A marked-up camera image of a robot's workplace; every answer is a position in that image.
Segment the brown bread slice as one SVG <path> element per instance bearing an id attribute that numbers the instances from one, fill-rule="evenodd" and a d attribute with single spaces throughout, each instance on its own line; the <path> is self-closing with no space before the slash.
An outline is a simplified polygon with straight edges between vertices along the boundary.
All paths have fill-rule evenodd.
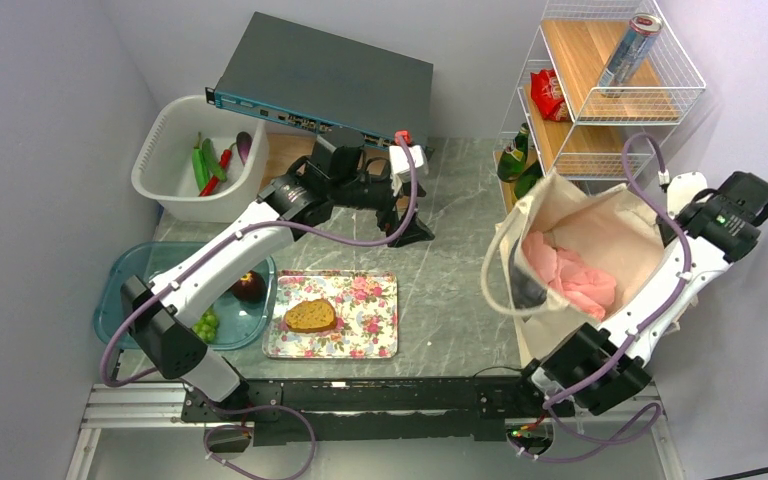
<path id="1" fill-rule="evenodd" d="M 302 301 L 290 308 L 283 320 L 288 330 L 296 333 L 319 333 L 337 326 L 336 311 L 325 299 Z"/>

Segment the beige canvas tote bag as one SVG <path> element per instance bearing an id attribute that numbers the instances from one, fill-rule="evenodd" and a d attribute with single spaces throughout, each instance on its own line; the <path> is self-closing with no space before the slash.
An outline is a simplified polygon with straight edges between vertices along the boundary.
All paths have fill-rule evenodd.
<path id="1" fill-rule="evenodd" d="M 587 195 L 556 174 L 514 204 L 495 227 L 479 279 L 488 305 L 513 318 L 521 363 L 544 359 L 577 328 L 597 326 L 630 302 L 664 254 L 655 220 L 655 210 L 625 185 Z M 551 246 L 573 250 L 615 277 L 616 298 L 603 321 L 538 277 L 521 250 L 531 232 L 542 232 Z"/>

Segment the pink plastic grocery bag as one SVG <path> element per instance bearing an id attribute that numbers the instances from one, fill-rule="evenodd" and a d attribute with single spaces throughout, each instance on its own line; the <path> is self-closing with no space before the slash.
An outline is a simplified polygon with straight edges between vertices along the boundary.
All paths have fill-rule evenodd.
<path id="1" fill-rule="evenodd" d="M 521 250 L 538 277 L 571 304 L 601 322 L 614 304 L 613 275 L 588 265 L 575 251 L 551 246 L 542 232 L 528 233 Z"/>

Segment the dark red apple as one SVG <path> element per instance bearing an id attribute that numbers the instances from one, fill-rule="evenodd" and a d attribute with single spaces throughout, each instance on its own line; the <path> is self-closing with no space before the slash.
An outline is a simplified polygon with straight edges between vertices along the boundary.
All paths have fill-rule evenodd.
<path id="1" fill-rule="evenodd" d="M 229 291 L 237 300 L 251 304 L 260 303 L 267 297 L 266 281 L 255 271 L 249 271 L 239 278 Z"/>

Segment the purple eggplant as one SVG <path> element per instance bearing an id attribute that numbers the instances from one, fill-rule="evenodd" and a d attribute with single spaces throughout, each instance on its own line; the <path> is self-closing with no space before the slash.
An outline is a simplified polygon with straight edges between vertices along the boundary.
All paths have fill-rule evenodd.
<path id="1" fill-rule="evenodd" d="M 253 144 L 253 137 L 246 131 L 241 131 L 236 135 L 235 146 L 237 156 L 243 166 L 248 164 L 250 150 Z"/>

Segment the red pepper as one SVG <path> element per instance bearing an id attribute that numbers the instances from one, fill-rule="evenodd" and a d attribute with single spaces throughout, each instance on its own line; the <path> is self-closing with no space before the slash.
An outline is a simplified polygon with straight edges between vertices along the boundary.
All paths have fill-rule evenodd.
<path id="1" fill-rule="evenodd" d="M 235 147 L 236 147 L 236 144 L 232 143 L 228 148 L 223 150 L 221 156 L 219 157 L 218 165 L 221 168 L 222 172 L 225 172 L 227 170 L 230 160 L 233 157 L 233 150 Z M 206 184 L 206 186 L 200 191 L 199 196 L 200 197 L 210 196 L 220 183 L 222 183 L 222 180 L 217 175 L 213 175 L 208 181 L 208 183 Z"/>

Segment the green cucumber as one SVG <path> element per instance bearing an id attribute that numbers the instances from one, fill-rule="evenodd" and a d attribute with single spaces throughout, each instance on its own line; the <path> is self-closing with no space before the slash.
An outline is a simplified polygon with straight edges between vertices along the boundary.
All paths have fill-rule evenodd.
<path id="1" fill-rule="evenodd" d="M 201 143 L 201 153 L 204 159 L 204 163 L 208 169 L 208 172 L 213 176 L 217 175 L 222 182 L 227 180 L 226 171 L 222 172 L 218 165 L 219 158 L 216 155 L 216 150 L 213 141 L 210 138 L 205 138 Z"/>

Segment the green pepper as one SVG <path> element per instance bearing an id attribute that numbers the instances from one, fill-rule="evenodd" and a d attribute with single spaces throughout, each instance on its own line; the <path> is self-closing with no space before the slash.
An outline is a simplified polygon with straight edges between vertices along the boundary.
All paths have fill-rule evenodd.
<path id="1" fill-rule="evenodd" d="M 209 171 L 204 160 L 204 155 L 201 150 L 202 134 L 198 133 L 196 142 L 191 152 L 191 165 L 193 169 L 194 178 L 199 191 L 202 191 L 210 180 Z"/>

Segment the green grape bunch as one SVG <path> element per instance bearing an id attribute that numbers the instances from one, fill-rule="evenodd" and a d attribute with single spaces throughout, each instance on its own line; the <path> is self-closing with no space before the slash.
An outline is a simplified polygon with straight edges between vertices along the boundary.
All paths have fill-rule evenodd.
<path id="1" fill-rule="evenodd" d="M 205 343 L 212 344 L 216 340 L 220 321 L 212 307 L 208 308 L 200 319 L 191 327 L 192 331 Z"/>

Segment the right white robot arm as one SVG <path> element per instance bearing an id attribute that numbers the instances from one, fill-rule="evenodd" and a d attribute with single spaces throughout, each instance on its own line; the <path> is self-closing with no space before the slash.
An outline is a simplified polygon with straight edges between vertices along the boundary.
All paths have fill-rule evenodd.
<path id="1" fill-rule="evenodd" d="M 733 172 L 712 188 L 699 172 L 660 174 L 670 219 L 659 224 L 665 250 L 630 302 L 601 324 L 574 330 L 531 375 L 511 388 L 517 411 L 570 400 L 600 415 L 640 393 L 645 367 L 669 325 L 709 283 L 758 244 L 768 219 L 768 182 Z"/>

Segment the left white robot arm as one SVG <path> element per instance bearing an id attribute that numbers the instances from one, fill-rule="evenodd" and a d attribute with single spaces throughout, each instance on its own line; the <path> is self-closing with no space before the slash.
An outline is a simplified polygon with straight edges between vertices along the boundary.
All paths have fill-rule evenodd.
<path id="1" fill-rule="evenodd" d="M 389 167 L 372 176 L 361 167 L 363 134 L 345 127 L 318 134 L 311 153 L 271 180 L 217 237 L 149 282 L 132 276 L 122 284 L 126 317 L 110 343 L 129 335 L 163 378 L 190 386 L 221 419 L 239 417 L 249 404 L 248 382 L 191 323 L 253 267 L 306 234 L 354 247 L 416 241 L 423 229 L 415 216 L 418 170 L 426 158 L 408 132 L 394 141 Z M 386 237 L 364 242 L 322 230 L 337 206 L 380 208 Z"/>

